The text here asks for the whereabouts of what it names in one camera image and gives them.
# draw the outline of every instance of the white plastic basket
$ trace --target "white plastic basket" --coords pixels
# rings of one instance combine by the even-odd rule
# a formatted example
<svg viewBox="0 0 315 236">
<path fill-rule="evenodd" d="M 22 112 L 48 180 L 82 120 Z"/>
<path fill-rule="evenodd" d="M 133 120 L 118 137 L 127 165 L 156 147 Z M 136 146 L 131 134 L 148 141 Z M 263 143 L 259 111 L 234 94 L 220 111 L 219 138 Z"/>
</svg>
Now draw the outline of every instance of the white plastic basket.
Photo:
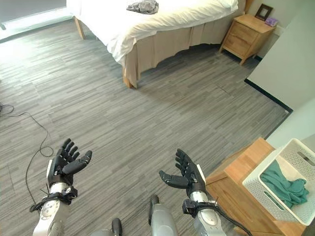
<svg viewBox="0 0 315 236">
<path fill-rule="evenodd" d="M 260 175 L 276 160 L 287 180 L 303 178 L 310 192 L 307 202 L 288 208 L 260 179 Z M 248 191 L 277 220 L 299 221 L 310 225 L 315 217 L 315 153 L 297 139 L 292 139 L 284 148 L 269 154 L 243 181 Z"/>
</svg>

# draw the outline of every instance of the gray wood-grain floor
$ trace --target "gray wood-grain floor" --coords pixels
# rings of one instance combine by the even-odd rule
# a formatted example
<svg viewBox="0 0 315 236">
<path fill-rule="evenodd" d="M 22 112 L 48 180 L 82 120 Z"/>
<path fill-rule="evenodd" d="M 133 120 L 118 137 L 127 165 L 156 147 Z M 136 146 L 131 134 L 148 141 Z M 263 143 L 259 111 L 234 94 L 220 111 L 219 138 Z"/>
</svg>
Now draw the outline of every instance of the gray wood-grain floor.
<svg viewBox="0 0 315 236">
<path fill-rule="evenodd" d="M 176 148 L 207 176 L 227 156 L 266 136 L 286 113 L 243 80 L 257 65 L 201 45 L 142 75 L 127 89 L 121 66 L 92 34 L 81 40 L 73 22 L 41 29 L 0 44 L 0 101 L 29 111 L 50 132 L 55 150 L 67 137 L 94 152 L 75 176 L 79 197 L 71 205 L 66 235 L 86 236 L 120 217 L 125 236 L 148 236 L 148 199 L 158 194 L 172 211 L 180 235 L 196 235 L 183 215 L 185 191 L 159 179 L 177 174 Z M 0 118 L 0 232 L 32 235 L 37 213 L 24 176 L 45 132 L 28 116 Z M 48 158 L 34 159 L 29 183 L 43 197 Z M 231 225 L 224 223 L 228 235 Z"/>
</svg>

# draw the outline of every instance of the white duvet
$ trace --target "white duvet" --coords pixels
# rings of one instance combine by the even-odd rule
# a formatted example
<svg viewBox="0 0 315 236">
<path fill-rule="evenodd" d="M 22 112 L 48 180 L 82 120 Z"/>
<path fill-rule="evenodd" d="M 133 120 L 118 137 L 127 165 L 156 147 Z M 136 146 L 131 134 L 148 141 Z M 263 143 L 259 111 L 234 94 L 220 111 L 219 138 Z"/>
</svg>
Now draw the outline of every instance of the white duvet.
<svg viewBox="0 0 315 236">
<path fill-rule="evenodd" d="M 157 31 L 197 26 L 225 17 L 238 8 L 237 0 L 157 0 L 154 15 L 127 11 L 134 0 L 67 0 L 71 14 L 107 46 L 121 65 L 137 40 Z"/>
</svg>

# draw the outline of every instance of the green towel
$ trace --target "green towel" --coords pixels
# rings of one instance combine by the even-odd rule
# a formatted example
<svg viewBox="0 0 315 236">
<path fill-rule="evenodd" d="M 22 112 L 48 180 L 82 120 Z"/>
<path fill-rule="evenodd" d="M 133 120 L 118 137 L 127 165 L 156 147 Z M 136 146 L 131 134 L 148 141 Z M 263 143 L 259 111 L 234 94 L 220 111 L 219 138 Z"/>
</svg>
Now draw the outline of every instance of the green towel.
<svg viewBox="0 0 315 236">
<path fill-rule="evenodd" d="M 260 179 L 289 208 L 307 202 L 306 195 L 309 194 L 309 191 L 304 187 L 306 180 L 299 178 L 295 181 L 288 181 L 282 174 L 277 161 L 271 163 L 260 175 Z"/>
</svg>

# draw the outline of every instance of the nightstand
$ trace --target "nightstand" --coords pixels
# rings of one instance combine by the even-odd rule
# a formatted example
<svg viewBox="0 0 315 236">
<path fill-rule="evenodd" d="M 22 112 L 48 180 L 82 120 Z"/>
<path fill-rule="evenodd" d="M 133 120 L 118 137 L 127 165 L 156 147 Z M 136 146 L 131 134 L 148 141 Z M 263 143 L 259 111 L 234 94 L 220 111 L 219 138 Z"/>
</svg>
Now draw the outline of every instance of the nightstand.
<svg viewBox="0 0 315 236">
<path fill-rule="evenodd" d="M 223 49 L 231 52 L 242 59 L 240 65 L 243 65 L 247 58 L 256 56 L 274 29 L 249 14 L 236 17 L 219 52 Z"/>
</svg>

